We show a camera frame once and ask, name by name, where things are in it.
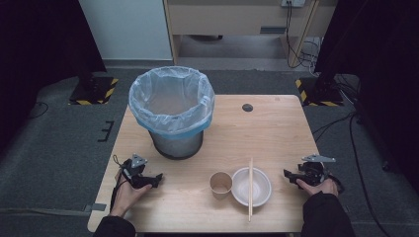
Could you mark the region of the person's right hand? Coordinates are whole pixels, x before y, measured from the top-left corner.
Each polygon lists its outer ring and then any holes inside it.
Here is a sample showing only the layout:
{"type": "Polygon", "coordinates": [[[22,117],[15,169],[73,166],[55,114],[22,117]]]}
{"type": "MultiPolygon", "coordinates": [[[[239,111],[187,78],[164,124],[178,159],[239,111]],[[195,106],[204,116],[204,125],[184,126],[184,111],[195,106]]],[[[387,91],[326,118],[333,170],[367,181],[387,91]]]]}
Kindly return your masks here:
{"type": "Polygon", "coordinates": [[[337,185],[330,179],[325,180],[318,186],[310,186],[305,181],[297,179],[296,183],[305,190],[310,196],[314,196],[318,193],[330,194],[337,197],[339,195],[337,185]]]}

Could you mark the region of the black floor tape mark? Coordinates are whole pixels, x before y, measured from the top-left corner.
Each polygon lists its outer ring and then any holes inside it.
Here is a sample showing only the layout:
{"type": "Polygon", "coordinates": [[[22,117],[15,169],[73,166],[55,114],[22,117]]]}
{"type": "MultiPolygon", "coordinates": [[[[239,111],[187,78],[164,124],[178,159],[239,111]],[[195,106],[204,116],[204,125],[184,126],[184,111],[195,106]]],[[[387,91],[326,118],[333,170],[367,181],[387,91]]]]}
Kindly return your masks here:
{"type": "Polygon", "coordinates": [[[105,124],[107,125],[107,127],[102,129],[104,136],[102,138],[98,138],[97,139],[98,142],[107,142],[109,140],[109,137],[112,133],[115,122],[113,120],[106,120],[105,124]]]}

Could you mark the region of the white disposable bowl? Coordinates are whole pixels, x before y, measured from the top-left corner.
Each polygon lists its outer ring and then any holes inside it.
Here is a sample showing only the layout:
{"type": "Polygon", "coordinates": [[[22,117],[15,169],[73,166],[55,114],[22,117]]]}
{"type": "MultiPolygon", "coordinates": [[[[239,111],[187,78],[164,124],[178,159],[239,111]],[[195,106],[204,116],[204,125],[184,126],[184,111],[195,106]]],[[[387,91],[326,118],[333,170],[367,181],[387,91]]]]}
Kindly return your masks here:
{"type": "MultiPolygon", "coordinates": [[[[268,176],[261,170],[253,169],[252,204],[259,207],[265,204],[272,193],[272,185],[268,176]]],[[[242,205],[248,205],[249,195],[249,168],[241,168],[232,176],[231,192],[234,198],[242,205]]]]}

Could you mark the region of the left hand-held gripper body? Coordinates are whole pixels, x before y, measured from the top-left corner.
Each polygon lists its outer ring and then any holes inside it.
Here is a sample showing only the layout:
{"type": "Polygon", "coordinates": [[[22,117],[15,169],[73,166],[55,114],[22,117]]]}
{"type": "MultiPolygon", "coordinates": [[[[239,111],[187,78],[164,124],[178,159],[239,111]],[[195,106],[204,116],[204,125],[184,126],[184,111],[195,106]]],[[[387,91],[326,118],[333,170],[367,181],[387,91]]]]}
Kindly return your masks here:
{"type": "Polygon", "coordinates": [[[146,159],[133,154],[131,158],[125,160],[121,165],[123,176],[134,189],[141,189],[147,185],[145,178],[142,176],[146,163],[146,159]]]}

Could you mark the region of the black stand base striped tape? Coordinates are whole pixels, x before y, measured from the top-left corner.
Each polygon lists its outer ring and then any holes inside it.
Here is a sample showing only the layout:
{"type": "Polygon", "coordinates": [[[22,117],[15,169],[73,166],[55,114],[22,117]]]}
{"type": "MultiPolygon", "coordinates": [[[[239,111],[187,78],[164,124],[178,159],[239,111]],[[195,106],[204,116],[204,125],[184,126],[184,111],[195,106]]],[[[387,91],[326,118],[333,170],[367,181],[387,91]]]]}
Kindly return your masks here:
{"type": "Polygon", "coordinates": [[[335,107],[343,105],[343,98],[337,83],[316,77],[299,78],[295,81],[304,106],[335,107]]]}
{"type": "Polygon", "coordinates": [[[93,77],[80,81],[69,98],[70,105],[103,105],[109,102],[118,79],[114,77],[93,77]]]}

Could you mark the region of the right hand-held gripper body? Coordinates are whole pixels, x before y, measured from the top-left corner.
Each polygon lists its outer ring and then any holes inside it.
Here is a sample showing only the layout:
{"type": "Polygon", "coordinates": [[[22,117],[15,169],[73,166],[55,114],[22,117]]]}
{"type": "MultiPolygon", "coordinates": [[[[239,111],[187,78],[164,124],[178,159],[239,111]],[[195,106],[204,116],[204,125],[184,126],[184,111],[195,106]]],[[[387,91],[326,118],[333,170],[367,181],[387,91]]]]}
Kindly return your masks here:
{"type": "Polygon", "coordinates": [[[325,157],[319,154],[312,154],[302,157],[302,164],[298,164],[298,169],[303,172],[302,179],[309,185],[319,185],[328,179],[331,172],[324,166],[325,163],[334,163],[335,158],[325,157]]]}

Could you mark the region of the brown paper cup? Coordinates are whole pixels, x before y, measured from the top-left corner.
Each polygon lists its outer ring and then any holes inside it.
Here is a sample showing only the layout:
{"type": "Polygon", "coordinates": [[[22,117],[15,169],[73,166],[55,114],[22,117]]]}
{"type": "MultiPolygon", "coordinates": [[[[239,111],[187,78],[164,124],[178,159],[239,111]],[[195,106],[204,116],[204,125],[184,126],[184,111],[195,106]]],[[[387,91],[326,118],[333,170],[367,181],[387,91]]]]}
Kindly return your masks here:
{"type": "Polygon", "coordinates": [[[228,195],[232,188],[232,178],[228,173],[216,172],[211,175],[209,186],[216,196],[228,195]]]}

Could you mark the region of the wooden disposable chopsticks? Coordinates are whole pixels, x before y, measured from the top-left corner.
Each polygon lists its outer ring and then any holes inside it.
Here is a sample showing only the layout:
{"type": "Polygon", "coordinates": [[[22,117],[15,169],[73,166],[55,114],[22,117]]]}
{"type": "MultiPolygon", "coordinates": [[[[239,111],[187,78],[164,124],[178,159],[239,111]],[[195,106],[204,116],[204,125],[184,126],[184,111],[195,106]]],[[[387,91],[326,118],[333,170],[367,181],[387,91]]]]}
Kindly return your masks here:
{"type": "Polygon", "coordinates": [[[248,222],[251,222],[253,215],[253,157],[251,157],[249,161],[248,181],[248,222]]]}

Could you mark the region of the person's left hand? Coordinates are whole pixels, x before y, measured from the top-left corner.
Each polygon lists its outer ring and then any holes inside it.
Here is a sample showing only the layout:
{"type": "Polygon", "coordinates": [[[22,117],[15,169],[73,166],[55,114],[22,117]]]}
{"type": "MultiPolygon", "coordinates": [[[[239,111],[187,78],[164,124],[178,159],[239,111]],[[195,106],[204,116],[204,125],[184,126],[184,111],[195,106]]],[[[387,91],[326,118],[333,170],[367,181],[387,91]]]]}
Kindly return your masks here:
{"type": "Polygon", "coordinates": [[[126,178],[117,172],[115,175],[118,190],[115,195],[114,205],[110,210],[110,216],[124,218],[126,213],[152,189],[151,185],[144,186],[141,189],[134,189],[126,178]]]}

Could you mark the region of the black curtain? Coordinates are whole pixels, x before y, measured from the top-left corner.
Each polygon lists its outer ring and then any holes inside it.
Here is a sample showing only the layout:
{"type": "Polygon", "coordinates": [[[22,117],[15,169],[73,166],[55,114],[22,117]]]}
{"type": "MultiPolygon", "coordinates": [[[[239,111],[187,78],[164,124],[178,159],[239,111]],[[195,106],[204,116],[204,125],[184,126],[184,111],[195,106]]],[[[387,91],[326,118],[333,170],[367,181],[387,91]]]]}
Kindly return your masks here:
{"type": "Polygon", "coordinates": [[[41,88],[104,69],[79,0],[0,0],[0,153],[41,88]]]}
{"type": "Polygon", "coordinates": [[[316,65],[330,68],[360,79],[365,125],[419,192],[419,0],[337,0],[316,65]]]}

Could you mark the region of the metal trash can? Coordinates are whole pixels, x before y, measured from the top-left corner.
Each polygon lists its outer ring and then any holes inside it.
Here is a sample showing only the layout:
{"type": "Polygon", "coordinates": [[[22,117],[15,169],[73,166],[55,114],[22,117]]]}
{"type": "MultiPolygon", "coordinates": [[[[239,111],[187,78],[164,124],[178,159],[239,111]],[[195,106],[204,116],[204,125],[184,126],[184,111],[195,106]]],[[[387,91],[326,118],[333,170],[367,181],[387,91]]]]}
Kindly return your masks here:
{"type": "Polygon", "coordinates": [[[169,139],[157,133],[149,132],[155,149],[164,157],[172,160],[184,160],[197,154],[204,141],[201,131],[192,136],[169,139]]]}

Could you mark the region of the grey floor tape piece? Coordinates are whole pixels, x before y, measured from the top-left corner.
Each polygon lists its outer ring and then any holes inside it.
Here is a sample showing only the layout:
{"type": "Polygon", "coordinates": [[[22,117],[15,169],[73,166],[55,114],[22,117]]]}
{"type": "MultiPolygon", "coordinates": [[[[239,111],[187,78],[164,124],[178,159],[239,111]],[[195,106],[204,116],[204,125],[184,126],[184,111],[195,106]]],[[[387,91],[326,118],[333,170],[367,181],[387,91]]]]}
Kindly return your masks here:
{"type": "Polygon", "coordinates": [[[107,205],[104,203],[92,203],[92,204],[86,204],[84,206],[83,211],[85,212],[91,212],[92,210],[98,210],[98,211],[105,211],[107,205]]]}

